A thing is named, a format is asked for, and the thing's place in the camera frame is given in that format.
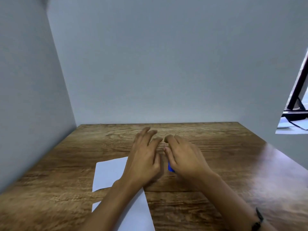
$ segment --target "blue marker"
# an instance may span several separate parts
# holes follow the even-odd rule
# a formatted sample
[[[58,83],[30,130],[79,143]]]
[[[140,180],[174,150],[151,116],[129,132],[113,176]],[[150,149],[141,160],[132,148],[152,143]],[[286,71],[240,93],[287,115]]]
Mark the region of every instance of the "blue marker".
[[[168,161],[168,170],[169,170],[170,172],[175,172],[175,171],[172,169],[172,167],[170,166],[169,161]]]

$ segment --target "bracelet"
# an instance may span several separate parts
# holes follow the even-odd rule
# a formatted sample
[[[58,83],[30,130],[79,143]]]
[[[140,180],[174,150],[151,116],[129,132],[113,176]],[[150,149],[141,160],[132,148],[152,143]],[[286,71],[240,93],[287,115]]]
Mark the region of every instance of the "bracelet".
[[[257,231],[261,228],[261,223],[263,222],[264,218],[261,215],[261,213],[259,212],[258,208],[256,208],[256,212],[257,212],[257,216],[259,218],[259,222],[256,222],[252,227],[251,227],[251,231]]]

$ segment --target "white wall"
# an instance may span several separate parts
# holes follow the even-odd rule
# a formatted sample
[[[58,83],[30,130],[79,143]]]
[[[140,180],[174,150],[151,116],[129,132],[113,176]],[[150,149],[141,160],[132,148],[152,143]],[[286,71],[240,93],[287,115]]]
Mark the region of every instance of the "white wall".
[[[77,124],[239,121],[275,129],[308,46],[307,0],[50,0]]]
[[[0,4],[0,191],[76,126],[40,0]]]

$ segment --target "wooden table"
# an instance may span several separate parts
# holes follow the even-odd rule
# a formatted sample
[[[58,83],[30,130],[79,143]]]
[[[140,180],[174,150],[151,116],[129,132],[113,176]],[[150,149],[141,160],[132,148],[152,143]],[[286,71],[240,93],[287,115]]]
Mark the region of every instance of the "wooden table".
[[[76,230],[109,190],[91,192],[95,164],[127,156],[145,126],[79,126],[0,195],[0,230]],[[198,145],[209,166],[280,231],[307,230],[308,171],[239,123],[151,127],[158,136],[178,134]],[[210,202],[163,159],[163,176],[144,188],[156,231],[228,230]]]

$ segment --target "paper sheet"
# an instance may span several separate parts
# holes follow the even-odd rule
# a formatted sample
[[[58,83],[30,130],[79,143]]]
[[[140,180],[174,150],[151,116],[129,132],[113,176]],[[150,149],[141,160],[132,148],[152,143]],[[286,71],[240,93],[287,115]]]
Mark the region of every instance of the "paper sheet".
[[[300,128],[303,128],[304,130],[308,130],[308,119],[304,120],[298,120],[298,121],[292,121],[293,124],[296,126],[299,126]]]
[[[289,128],[289,127],[293,127],[294,125],[292,123],[290,123],[286,117],[281,117],[280,121],[278,123],[277,128]]]
[[[95,167],[92,192],[111,187],[120,179],[126,165],[127,157],[97,162]]]
[[[100,202],[92,205],[92,212]],[[114,231],[155,231],[143,188],[130,201],[120,216]]]

